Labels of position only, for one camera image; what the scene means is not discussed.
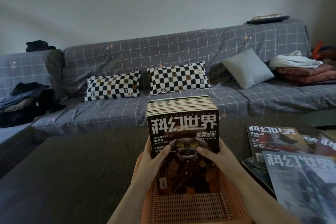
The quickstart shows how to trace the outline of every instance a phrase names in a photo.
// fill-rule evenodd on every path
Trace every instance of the hand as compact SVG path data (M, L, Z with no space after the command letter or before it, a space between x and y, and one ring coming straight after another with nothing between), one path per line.
M220 152L215 154L202 147L197 147L196 150L202 156L212 160L219 169L231 180L242 170L237 158L232 151L225 145L222 139L219 139Z
M148 137L142 159L132 183L136 183L146 190L149 190L151 183L159 170L161 162L168 155L169 151L170 145L166 145L155 158L151 158L151 142Z

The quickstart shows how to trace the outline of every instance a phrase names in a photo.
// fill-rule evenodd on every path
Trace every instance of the person's left hand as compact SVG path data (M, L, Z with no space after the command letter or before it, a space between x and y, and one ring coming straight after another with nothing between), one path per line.
M155 158L151 158L151 142L148 137L142 159L132 183L138 184L148 190L159 170L161 162L168 155L169 151L170 145L166 145Z

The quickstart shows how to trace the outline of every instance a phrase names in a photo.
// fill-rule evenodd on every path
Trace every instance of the folded blanket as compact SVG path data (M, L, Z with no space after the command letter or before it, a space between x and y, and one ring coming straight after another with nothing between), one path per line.
M333 70L333 66L322 64L317 68L297 68L297 67L277 67L276 72L284 75L299 75L299 76L312 76L314 74L323 73Z
M336 84L336 79L334 79L334 80L327 80L327 81L323 81L323 82L312 82L312 83L300 83L300 82L296 82L296 81L293 81L293 80L286 79L286 82L289 83L289 84L291 84L291 85L294 85L294 86L303 87L303 86Z
M292 52L288 55L278 55L271 59L268 67L273 70L276 67L301 67L301 68L317 68L323 64L322 61L309 59L302 56L300 51Z
M327 80L336 79L336 71L326 71L312 76L294 76L294 75L282 75L284 78L300 82L300 83L313 83L323 82Z

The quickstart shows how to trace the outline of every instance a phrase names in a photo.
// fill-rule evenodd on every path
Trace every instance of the wall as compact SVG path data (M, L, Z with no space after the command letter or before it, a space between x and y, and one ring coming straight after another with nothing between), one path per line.
M0 53L42 39L58 48L239 25L257 15L302 19L312 44L335 44L335 0L0 0Z

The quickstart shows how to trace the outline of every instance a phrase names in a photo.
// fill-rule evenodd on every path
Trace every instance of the black and white checkered pillow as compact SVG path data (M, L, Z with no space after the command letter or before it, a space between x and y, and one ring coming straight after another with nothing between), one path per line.
M137 97L140 76L140 70L115 76L90 76L84 102Z
M151 79L150 95L188 89L208 89L204 61L181 66L148 68Z

